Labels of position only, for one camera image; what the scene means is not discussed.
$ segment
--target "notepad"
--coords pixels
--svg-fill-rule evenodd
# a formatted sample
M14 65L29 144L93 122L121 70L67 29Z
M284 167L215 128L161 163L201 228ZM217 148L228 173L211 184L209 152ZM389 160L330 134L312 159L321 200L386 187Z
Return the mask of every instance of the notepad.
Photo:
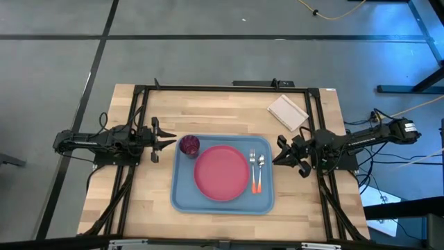
M291 132L295 131L308 118L308 114L284 94L274 101L267 110Z

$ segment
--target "wooden table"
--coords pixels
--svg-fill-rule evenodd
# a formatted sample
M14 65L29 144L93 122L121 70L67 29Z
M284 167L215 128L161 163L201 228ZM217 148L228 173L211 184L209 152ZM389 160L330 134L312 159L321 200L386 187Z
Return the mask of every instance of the wooden table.
M134 85L118 84L108 113L108 127L125 124ZM344 134L339 100L334 89L320 89L325 123L329 130ZM156 116L166 132L178 138L186 134L260 135L271 145L273 156L279 134L290 139L291 133L266 108L280 93L150 91L145 121ZM303 94L286 93L305 109ZM311 101L316 127L316 105ZM316 175L300 177L298 169L273 166L275 205L267 215L207 215L178 212L170 202L173 155L176 144L160 152L160 162L150 161L145 150L136 168L124 237L175 239L231 239L325 241L325 229ZM108 205L116 166L104 167L91 179L78 227L89 229ZM369 236L356 180L345 171L336 171L341 207L361 234ZM117 230L119 208L114 214L112 232ZM337 237L336 218L330 217Z

